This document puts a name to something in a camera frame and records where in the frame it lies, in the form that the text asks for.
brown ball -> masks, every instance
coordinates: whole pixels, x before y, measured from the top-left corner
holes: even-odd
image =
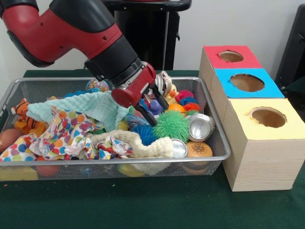
[[[9,146],[23,135],[21,130],[7,129],[0,133],[0,152],[5,151]]]

light blue towel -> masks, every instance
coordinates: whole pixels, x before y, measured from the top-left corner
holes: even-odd
[[[36,121],[51,123],[51,106],[59,109],[86,114],[104,123],[107,132],[115,130],[119,122],[128,114],[129,108],[119,106],[111,97],[111,92],[95,92],[75,95],[64,99],[48,100],[44,103],[28,105],[27,116]]]

wire mesh basket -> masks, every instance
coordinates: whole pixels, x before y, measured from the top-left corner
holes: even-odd
[[[22,98],[45,102],[51,96],[83,90],[92,78],[23,78],[13,81],[0,102],[0,129],[13,128],[17,116],[10,109]],[[205,83],[197,77],[173,77],[177,90],[193,92],[201,110],[213,117],[216,128],[206,143],[213,157],[0,162],[0,181],[58,180],[114,177],[170,177],[212,175],[230,154],[230,146]]]

wooden box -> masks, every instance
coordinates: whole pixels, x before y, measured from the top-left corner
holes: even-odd
[[[210,94],[222,123],[228,98],[284,98],[265,69],[215,69]]]
[[[247,46],[204,46],[199,77],[205,81],[209,91],[215,69],[262,68]]]
[[[287,99],[229,99],[223,126],[232,191],[292,188],[305,159],[305,123]]]

orange tiger toy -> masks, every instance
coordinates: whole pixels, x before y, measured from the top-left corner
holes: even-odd
[[[21,103],[16,107],[12,107],[11,112],[13,115],[19,115],[18,121],[25,121],[30,129],[34,129],[37,127],[38,122],[27,116],[29,104],[26,99],[22,99]]]

